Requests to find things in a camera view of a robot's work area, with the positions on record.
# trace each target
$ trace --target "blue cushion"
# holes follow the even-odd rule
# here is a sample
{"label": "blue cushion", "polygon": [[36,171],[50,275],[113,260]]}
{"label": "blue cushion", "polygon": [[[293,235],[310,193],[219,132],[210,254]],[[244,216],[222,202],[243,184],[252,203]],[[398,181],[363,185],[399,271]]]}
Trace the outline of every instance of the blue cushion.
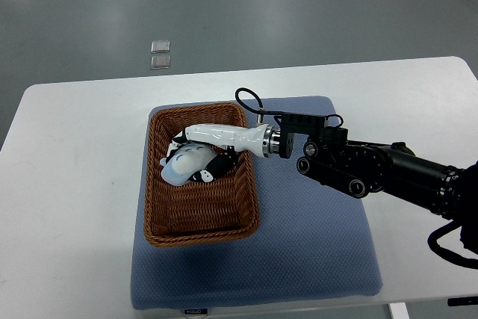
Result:
{"label": "blue cushion", "polygon": [[[263,101],[270,111],[335,112],[322,96]],[[245,102],[257,108],[255,100]],[[150,118],[175,106],[155,108]],[[257,116],[246,113],[249,127],[254,126]],[[274,123],[268,116],[264,121]],[[177,248],[156,248],[144,238],[147,138],[131,268],[135,309],[249,306],[379,292],[382,280],[361,201],[296,170],[305,135],[296,135],[288,160],[253,156],[261,211],[253,235]]]}

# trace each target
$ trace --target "concrete floor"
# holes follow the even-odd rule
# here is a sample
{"label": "concrete floor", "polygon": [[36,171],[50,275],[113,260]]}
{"label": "concrete floor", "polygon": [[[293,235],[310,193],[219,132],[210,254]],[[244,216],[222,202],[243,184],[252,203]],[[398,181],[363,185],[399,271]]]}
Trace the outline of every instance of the concrete floor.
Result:
{"label": "concrete floor", "polygon": [[[32,84],[448,55],[478,75],[478,0],[0,0],[0,9],[0,145]],[[171,41],[170,69],[149,69],[152,40]],[[411,319],[478,318],[478,307],[446,301],[408,307]]]}

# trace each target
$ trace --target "table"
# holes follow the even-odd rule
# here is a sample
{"label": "table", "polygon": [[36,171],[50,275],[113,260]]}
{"label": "table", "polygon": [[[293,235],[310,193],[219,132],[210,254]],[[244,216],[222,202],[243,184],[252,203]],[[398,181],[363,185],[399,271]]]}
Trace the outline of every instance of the table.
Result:
{"label": "table", "polygon": [[[478,83],[459,58],[38,84],[25,91],[0,151],[1,318],[171,318],[136,312],[131,251],[149,112],[259,96],[328,96],[349,139],[404,140],[422,158],[457,167],[478,159]],[[346,297],[217,308],[270,312],[478,294],[478,271],[426,245],[446,220],[386,193],[364,201],[382,290]],[[460,253],[458,234],[442,243]]]}

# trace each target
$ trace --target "wicker basket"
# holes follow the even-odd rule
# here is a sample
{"label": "wicker basket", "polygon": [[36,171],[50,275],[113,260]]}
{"label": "wicker basket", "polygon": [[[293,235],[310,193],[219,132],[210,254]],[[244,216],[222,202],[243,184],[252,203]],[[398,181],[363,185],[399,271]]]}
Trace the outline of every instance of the wicker basket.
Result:
{"label": "wicker basket", "polygon": [[247,127],[243,109],[231,102],[169,108],[151,118],[144,235],[155,247],[230,241],[248,237],[258,228],[258,199],[250,152],[242,152],[236,168],[212,183],[190,182],[175,187],[161,178],[159,161],[166,156],[171,139],[183,128],[197,123]]}

